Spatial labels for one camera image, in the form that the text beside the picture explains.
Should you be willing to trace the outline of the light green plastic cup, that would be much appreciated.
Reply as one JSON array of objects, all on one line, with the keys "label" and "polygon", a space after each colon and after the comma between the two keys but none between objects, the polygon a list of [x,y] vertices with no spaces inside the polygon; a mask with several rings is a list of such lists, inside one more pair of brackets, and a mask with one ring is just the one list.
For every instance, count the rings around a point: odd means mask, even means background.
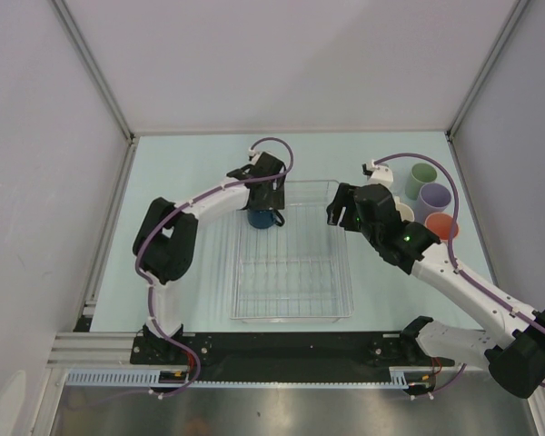
[{"label": "light green plastic cup", "polygon": [[405,184],[405,194],[415,201],[418,198],[421,188],[427,183],[433,183],[437,179],[437,170],[428,163],[415,164],[407,177]]}]

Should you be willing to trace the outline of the lavender plastic cup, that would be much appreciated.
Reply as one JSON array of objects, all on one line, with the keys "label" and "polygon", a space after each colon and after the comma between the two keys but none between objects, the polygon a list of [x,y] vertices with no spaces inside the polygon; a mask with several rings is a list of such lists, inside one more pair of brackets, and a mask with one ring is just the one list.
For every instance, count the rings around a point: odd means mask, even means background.
[{"label": "lavender plastic cup", "polygon": [[415,220],[417,222],[424,222],[430,214],[443,212],[451,203],[451,200],[451,192],[444,185],[426,183],[420,189],[415,203]]}]

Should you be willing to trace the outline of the pink plastic cup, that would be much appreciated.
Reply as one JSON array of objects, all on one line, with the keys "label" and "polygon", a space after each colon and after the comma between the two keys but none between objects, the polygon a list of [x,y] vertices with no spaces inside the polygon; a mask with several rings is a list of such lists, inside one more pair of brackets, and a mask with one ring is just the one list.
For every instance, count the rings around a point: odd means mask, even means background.
[{"label": "pink plastic cup", "polygon": [[446,213],[431,213],[426,218],[424,225],[444,243],[447,243],[450,238],[456,238],[460,232],[460,226],[453,223],[453,217]]}]

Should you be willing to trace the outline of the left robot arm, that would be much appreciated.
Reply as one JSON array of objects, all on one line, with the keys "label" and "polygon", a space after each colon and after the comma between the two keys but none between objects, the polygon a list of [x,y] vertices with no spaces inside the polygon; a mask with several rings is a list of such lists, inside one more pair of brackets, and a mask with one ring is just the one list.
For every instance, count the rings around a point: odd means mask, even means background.
[{"label": "left robot arm", "polygon": [[198,231],[220,217],[245,211],[257,229],[281,227],[285,219],[284,182],[293,161],[266,152],[250,152],[249,163],[230,171],[208,191],[182,203],[152,201],[133,246],[135,271],[148,283],[146,327],[155,336],[151,352],[161,362],[176,361],[183,342],[178,313],[178,282],[193,263]]}]

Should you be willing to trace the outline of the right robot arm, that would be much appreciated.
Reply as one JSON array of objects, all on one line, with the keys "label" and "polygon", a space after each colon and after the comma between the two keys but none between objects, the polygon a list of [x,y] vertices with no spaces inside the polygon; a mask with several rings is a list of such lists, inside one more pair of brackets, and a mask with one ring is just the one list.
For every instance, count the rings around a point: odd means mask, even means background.
[{"label": "right robot arm", "polygon": [[545,309],[538,311],[477,278],[424,225],[403,220],[384,185],[341,183],[327,223],[361,233],[388,264],[445,295],[481,327],[457,329],[419,317],[404,330],[411,364],[441,357],[486,370],[508,393],[528,399],[545,381]]}]

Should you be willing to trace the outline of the dark blue ceramic mug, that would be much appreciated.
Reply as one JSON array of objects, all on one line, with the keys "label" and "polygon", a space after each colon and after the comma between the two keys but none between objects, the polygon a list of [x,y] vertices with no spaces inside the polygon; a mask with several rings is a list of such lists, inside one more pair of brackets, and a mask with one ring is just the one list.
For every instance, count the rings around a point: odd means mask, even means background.
[{"label": "dark blue ceramic mug", "polygon": [[274,226],[283,227],[285,225],[285,218],[282,214],[275,209],[270,210],[249,210],[247,212],[247,218],[249,224],[256,229],[264,230]]}]

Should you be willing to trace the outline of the white ceramic mug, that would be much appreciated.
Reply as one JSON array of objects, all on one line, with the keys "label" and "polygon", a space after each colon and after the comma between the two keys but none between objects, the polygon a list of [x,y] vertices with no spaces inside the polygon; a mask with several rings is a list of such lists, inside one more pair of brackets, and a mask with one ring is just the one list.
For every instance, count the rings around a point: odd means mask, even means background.
[{"label": "white ceramic mug", "polygon": [[413,222],[415,220],[414,211],[405,203],[397,203],[396,210],[403,221]]}]

